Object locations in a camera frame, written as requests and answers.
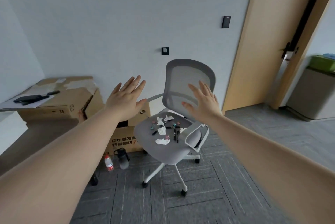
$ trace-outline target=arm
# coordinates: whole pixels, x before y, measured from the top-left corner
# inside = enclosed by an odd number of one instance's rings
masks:
[[[2,223],[69,223],[116,125],[146,101],[136,102],[140,78],[119,83],[103,110],[0,177]]]
[[[289,148],[224,117],[209,87],[189,85],[199,106],[183,102],[218,133],[270,196],[300,223],[334,223],[335,174]]]

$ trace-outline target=white wall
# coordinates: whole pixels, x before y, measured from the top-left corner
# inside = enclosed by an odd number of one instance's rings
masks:
[[[0,0],[0,103],[44,78],[8,0]]]
[[[93,75],[104,100],[141,74],[142,97],[162,93],[166,63],[210,66],[225,96],[249,0],[10,0],[46,77]],[[231,15],[228,29],[222,16]],[[170,47],[162,56],[161,47]]]
[[[314,34],[313,40],[308,48],[306,57],[300,65],[295,78],[290,85],[289,90],[281,106],[285,106],[291,96],[295,86],[297,85],[304,69],[308,66],[311,56],[322,55],[324,53],[335,53],[335,0],[330,0],[323,18],[321,19],[318,28]]]

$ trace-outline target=plastic bottle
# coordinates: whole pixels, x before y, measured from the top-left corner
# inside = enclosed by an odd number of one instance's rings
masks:
[[[112,171],[114,169],[113,162],[108,154],[105,155],[105,164],[108,171]]]

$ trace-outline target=mesh backrest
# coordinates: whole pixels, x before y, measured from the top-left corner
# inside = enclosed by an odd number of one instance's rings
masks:
[[[199,80],[206,83],[212,91],[214,90],[215,74],[207,65],[190,59],[176,59],[170,61],[166,65],[165,89],[163,95],[163,104],[165,107],[195,121],[182,106],[182,101],[186,101],[193,106],[198,105],[198,101],[188,87],[188,84],[191,83],[199,87]]]

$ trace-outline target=gray carpet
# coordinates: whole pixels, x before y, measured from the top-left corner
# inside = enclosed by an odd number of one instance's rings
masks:
[[[226,112],[245,127],[335,169],[335,120],[304,122],[288,111],[255,105]],[[78,223],[291,223],[263,192],[218,136],[211,132],[196,164],[177,164],[188,194],[166,166],[143,189],[143,178],[160,163],[141,152],[131,153],[130,167],[97,168],[99,183],[88,185],[71,224]]]

